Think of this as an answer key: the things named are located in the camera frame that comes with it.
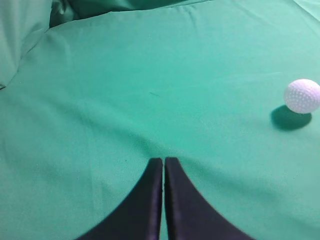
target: green tablecloth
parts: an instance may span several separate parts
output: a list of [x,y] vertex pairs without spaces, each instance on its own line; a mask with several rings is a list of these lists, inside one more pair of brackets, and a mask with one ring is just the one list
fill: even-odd
[[1,238],[76,238],[175,156],[252,237],[318,240],[320,111],[286,127],[281,106],[320,81],[319,20],[315,0],[213,0],[49,29],[0,91]]

